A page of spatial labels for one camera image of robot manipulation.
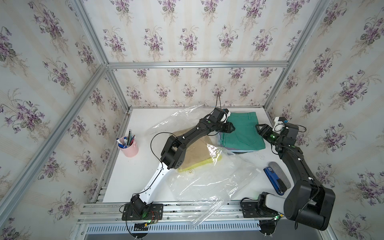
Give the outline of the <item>purple garment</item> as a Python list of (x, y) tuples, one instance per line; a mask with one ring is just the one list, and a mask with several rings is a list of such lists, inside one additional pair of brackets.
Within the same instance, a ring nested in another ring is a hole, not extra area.
[(239, 150), (239, 149), (235, 149), (235, 148), (229, 148), (229, 147), (225, 147), (224, 144), (222, 143), (223, 141), (223, 136), (222, 135), (219, 135), (219, 140), (218, 140), (218, 143), (219, 143), (219, 146), (220, 147), (223, 147), (229, 151), (232, 151), (232, 150)]

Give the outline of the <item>green garment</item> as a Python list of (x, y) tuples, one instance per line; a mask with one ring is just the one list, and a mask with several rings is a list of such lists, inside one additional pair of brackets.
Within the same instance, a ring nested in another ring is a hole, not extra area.
[(228, 121), (233, 123), (236, 128), (234, 132), (230, 133), (236, 141), (233, 148), (254, 151), (265, 149), (265, 142), (256, 129), (259, 121), (255, 112), (231, 113)]

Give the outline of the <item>beige garment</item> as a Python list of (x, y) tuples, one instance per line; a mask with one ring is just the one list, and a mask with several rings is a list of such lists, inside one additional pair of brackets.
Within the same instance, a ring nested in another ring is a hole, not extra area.
[(191, 146), (188, 147), (186, 153), (201, 153), (201, 152), (210, 152), (209, 145), (212, 145), (212, 141), (209, 136), (204, 136), (194, 142)]

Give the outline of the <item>clear plastic vacuum bag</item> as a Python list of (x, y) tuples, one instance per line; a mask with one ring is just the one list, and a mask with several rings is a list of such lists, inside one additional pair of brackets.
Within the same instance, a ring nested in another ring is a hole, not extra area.
[(201, 105), (179, 109), (146, 130), (159, 165), (140, 193), (147, 204), (168, 185), (179, 202), (192, 202), (187, 218), (196, 228), (247, 186), (260, 170), (249, 160), (221, 147), (218, 132), (233, 130), (227, 109)]

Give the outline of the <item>light blue garment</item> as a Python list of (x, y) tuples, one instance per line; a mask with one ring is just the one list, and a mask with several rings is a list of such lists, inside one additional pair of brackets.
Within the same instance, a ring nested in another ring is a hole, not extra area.
[(224, 148), (233, 148), (236, 144), (234, 136), (228, 133), (219, 133), (219, 144)]

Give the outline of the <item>dark grey trousers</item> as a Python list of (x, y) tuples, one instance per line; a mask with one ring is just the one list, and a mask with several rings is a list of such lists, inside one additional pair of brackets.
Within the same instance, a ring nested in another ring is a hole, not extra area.
[(255, 151), (254, 150), (232, 150), (232, 152), (235, 154), (245, 154), (245, 153), (253, 153)]

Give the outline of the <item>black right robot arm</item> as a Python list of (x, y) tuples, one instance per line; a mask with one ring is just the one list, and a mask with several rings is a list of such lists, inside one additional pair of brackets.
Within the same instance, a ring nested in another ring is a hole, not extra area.
[(264, 207), (276, 212), (278, 207), (282, 207), (281, 213), (294, 221), (295, 226), (303, 224), (324, 231), (328, 228), (336, 195), (316, 179), (305, 162), (303, 151), (295, 146), (299, 126), (286, 122), (276, 126), (281, 129), (275, 132), (267, 124), (255, 125), (258, 134), (275, 147), (287, 166), (293, 187), (283, 202), (281, 197), (263, 193)]

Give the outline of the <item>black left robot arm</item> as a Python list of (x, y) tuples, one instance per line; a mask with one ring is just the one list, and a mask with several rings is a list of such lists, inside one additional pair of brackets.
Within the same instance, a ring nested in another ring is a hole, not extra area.
[(228, 109), (214, 108), (211, 113), (199, 120), (197, 125), (186, 133), (176, 136), (170, 133), (163, 150), (157, 171), (151, 180), (139, 193), (134, 193), (130, 200), (133, 211), (144, 218), (150, 211), (151, 196), (164, 176), (171, 169), (178, 169), (184, 162), (188, 147), (211, 132), (232, 133), (235, 131), (233, 123), (228, 121), (231, 112)]

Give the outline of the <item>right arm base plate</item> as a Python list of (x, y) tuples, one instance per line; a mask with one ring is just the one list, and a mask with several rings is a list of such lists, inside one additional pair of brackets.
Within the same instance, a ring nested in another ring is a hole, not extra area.
[(257, 200), (244, 199), (240, 202), (243, 218), (267, 218), (272, 219), (278, 212), (270, 210), (259, 204)]

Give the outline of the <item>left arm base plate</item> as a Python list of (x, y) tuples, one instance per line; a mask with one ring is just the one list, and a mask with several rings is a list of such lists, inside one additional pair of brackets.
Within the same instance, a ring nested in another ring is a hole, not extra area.
[(138, 214), (135, 212), (132, 204), (127, 203), (122, 210), (122, 221), (141, 221), (141, 220), (161, 220), (163, 218), (163, 204), (149, 204)]

